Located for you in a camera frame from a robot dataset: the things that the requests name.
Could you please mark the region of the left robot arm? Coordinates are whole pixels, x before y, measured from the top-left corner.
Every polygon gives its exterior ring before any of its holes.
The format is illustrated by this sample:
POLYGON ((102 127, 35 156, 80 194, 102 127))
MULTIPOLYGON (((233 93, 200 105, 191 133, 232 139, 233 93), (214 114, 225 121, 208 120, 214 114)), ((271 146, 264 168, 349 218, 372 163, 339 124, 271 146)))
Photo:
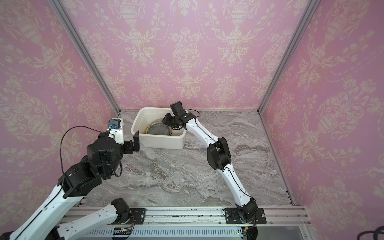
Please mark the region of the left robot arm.
POLYGON ((72 222, 68 227, 59 220, 90 191, 116 175, 124 155, 140 150, 139 133, 131 141, 117 143, 115 132, 100 133, 87 146, 87 155, 72 165, 58 180, 52 193, 32 216, 17 230, 1 235, 2 240, 69 240, 107 224, 123 224, 134 220, 130 207, 122 198, 113 200, 101 211, 72 222))

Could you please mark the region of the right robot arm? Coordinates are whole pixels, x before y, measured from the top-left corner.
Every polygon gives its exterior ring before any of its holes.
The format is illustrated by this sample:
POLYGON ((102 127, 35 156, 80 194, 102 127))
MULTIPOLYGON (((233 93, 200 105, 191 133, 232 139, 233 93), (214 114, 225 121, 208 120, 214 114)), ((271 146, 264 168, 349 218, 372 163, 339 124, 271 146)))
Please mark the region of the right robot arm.
POLYGON ((228 185, 240 219, 245 223, 254 222, 258 205, 235 172, 228 141, 224 137, 219 138, 212 134, 200 123, 197 116, 184 109, 182 102, 175 102, 170 107, 172 113, 167 113, 162 122, 174 130, 185 129, 207 147, 208 164, 223 177, 228 185))

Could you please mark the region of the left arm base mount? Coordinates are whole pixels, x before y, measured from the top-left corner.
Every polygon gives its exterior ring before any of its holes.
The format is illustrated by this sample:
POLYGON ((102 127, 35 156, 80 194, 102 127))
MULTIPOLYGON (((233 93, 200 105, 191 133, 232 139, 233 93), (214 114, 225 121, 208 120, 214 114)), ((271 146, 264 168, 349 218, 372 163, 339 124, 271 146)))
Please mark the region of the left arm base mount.
POLYGON ((124 213, 121 219, 121 224, 124 225, 143 225, 146 217, 146 208, 133 208, 129 213, 124 213))

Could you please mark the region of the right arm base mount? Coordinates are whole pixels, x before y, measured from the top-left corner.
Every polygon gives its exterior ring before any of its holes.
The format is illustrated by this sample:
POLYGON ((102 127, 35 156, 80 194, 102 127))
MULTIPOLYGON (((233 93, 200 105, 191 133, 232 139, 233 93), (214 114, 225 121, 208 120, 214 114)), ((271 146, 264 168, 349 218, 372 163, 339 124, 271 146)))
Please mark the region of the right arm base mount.
POLYGON ((228 225, 264 225, 267 223, 266 215, 264 209, 262 208, 258 208, 252 216, 247 215, 246 212, 237 208, 224 208, 222 214, 225 217, 226 224, 228 225))

